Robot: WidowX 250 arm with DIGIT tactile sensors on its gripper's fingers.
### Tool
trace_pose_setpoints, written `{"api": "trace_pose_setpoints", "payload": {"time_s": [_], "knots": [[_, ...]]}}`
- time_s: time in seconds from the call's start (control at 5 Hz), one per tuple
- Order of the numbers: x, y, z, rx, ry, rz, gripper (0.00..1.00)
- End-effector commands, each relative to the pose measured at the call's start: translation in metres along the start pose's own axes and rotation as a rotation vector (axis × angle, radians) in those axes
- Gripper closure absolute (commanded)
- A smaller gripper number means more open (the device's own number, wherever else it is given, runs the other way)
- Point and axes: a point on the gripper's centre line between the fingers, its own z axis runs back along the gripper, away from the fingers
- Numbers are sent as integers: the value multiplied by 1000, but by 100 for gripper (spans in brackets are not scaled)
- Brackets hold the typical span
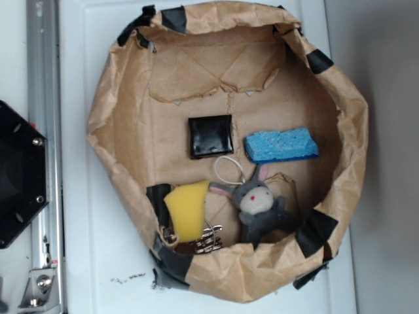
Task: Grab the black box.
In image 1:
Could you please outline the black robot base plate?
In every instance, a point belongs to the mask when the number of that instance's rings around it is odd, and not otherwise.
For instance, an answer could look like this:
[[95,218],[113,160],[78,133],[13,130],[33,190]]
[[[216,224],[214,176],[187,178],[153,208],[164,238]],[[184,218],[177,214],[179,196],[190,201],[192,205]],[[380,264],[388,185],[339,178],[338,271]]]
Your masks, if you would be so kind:
[[1,102],[1,248],[8,248],[48,203],[46,138]]

